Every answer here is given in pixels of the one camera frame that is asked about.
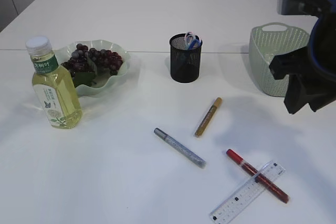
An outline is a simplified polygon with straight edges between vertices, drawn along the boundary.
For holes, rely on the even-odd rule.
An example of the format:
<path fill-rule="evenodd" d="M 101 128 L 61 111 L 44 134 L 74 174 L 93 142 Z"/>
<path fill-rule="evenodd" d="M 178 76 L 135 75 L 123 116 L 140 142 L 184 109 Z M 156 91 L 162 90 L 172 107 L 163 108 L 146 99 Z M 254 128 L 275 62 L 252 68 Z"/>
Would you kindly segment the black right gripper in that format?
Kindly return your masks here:
<path fill-rule="evenodd" d="M 322 14 L 311 31 L 307 45 L 274 56 L 269 70 L 276 80 L 283 79 L 287 74 L 316 77 L 289 76 L 284 99 L 289 114 L 297 113 L 306 104 L 316 112 L 334 102 L 335 14 Z"/>

